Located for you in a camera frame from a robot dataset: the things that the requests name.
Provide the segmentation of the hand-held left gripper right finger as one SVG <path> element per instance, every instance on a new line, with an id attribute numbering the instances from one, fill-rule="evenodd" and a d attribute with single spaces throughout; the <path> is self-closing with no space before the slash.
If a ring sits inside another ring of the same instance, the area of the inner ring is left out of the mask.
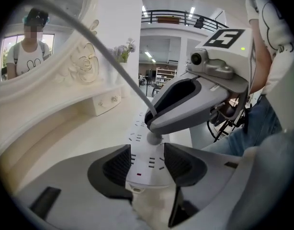
<path id="1" fill-rule="evenodd" d="M 165 143 L 164 163 L 176 185 L 169 227 L 204 209 L 235 172 L 240 157 Z"/>

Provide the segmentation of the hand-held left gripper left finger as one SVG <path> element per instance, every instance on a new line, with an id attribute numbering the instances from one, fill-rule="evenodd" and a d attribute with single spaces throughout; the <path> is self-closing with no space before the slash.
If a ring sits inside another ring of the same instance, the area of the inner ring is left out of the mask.
<path id="1" fill-rule="evenodd" d="M 133 194 L 125 188 L 130 145 L 62 160 L 16 195 L 48 224 L 134 224 Z"/>

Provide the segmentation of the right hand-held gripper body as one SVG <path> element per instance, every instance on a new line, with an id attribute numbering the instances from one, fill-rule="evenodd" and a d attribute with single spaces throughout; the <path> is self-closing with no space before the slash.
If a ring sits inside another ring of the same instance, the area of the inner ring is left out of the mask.
<path id="1" fill-rule="evenodd" d="M 253 85 L 255 61 L 252 30 L 216 30 L 189 55 L 186 70 L 190 77 L 197 76 L 201 90 L 186 102 L 186 108 L 216 109 L 235 95 L 236 109 L 243 109 Z"/>

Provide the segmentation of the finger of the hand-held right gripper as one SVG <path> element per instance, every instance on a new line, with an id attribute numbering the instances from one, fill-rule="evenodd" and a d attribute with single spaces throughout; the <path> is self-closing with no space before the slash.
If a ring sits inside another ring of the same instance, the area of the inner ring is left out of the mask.
<path id="1" fill-rule="evenodd" d="M 159 135 L 174 133 L 190 127 L 194 127 L 207 121 L 211 116 L 211 109 L 224 102 L 228 96 L 228 90 L 205 79 L 199 79 L 202 84 L 201 93 L 193 101 L 194 109 L 188 113 L 156 113 L 151 111 L 145 114 L 147 128 Z"/>
<path id="2" fill-rule="evenodd" d="M 185 74 L 169 81 L 158 92 L 153 105 L 157 113 L 188 113 L 193 101 L 201 93 L 199 76 Z"/>

